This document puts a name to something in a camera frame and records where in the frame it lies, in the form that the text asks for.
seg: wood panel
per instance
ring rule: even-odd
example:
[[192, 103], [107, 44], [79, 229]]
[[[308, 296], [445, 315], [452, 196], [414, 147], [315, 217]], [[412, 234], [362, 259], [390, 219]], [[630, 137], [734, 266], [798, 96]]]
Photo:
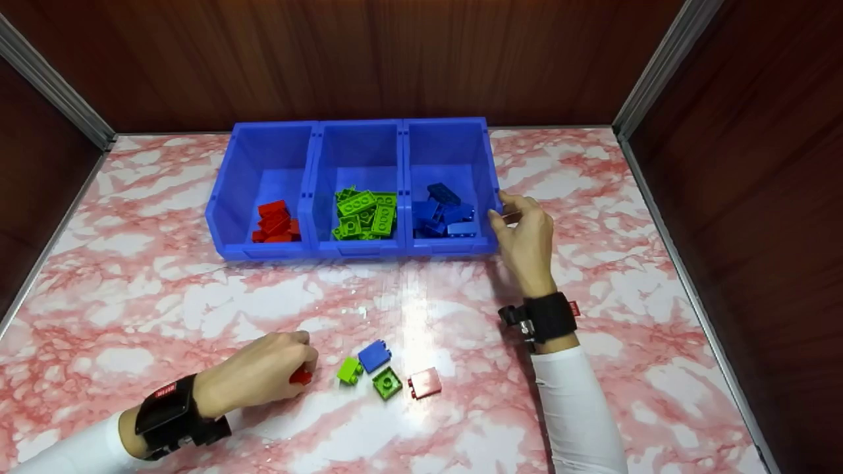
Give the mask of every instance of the wood panel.
[[610, 123], [681, 0], [0, 0], [118, 132]]
[[727, 0], [631, 138], [776, 458], [843, 469], [843, 8]]
[[0, 58], [0, 318], [99, 155]]

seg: marble tabletop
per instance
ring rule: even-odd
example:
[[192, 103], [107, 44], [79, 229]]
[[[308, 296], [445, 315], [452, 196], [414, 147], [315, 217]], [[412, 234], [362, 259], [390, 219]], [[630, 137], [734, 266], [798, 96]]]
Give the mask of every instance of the marble tabletop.
[[[230, 439], [165, 472], [546, 472], [548, 454], [500, 261], [227, 265], [203, 216], [228, 135], [120, 137], [0, 340], [0, 471], [211, 366], [269, 331], [311, 332], [304, 396], [242, 414]], [[553, 274], [615, 415], [630, 472], [764, 472], [609, 129], [499, 130], [501, 187], [556, 221]], [[384, 339], [382, 401], [345, 356]]]

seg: black wristband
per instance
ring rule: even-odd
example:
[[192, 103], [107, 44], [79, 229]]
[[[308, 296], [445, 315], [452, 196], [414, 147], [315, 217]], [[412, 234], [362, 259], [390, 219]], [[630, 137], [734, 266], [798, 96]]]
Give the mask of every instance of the black wristband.
[[524, 312], [533, 323], [534, 340], [539, 344], [577, 330], [574, 312], [562, 292], [541, 298], [525, 298]]

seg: hand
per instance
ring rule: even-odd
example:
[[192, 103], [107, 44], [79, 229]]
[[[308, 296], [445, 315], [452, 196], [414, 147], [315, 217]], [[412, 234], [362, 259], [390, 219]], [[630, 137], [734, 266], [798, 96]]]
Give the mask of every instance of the hand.
[[[539, 298], [556, 292], [550, 274], [550, 255], [553, 251], [553, 218], [541, 210], [532, 197], [514, 196], [500, 192], [505, 220], [489, 209], [491, 227], [497, 235], [501, 256], [513, 273], [526, 298]], [[512, 229], [507, 226], [518, 223]]]
[[275, 332], [252, 341], [225, 362], [196, 376], [193, 396], [203, 417], [221, 417], [235, 408], [293, 398], [304, 385], [290, 375], [304, 364], [316, 368], [319, 352], [306, 331]]

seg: bin compartment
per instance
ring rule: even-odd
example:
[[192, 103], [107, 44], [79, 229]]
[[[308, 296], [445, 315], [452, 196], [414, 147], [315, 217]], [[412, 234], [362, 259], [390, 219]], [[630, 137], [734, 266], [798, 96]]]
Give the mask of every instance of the bin compartment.
[[[488, 128], [483, 118], [412, 119], [404, 121], [405, 188], [408, 202], [426, 201], [427, 187], [443, 183], [462, 202], [475, 208], [480, 232], [474, 237], [430, 238], [405, 227], [409, 255], [470, 256], [497, 250], [488, 209], [502, 211]], [[411, 206], [405, 220], [412, 222]]]
[[228, 142], [206, 209], [217, 252], [226, 260], [285, 260], [309, 256], [309, 229], [300, 242], [252, 243], [257, 207], [283, 199], [292, 218], [301, 207], [310, 174], [317, 121], [239, 123]]
[[[405, 255], [405, 189], [401, 120], [323, 121], [319, 123], [309, 178], [308, 205], [303, 212], [312, 226], [314, 256], [319, 258]], [[337, 240], [336, 194], [355, 186], [359, 191], [394, 192], [397, 223], [391, 238]]]

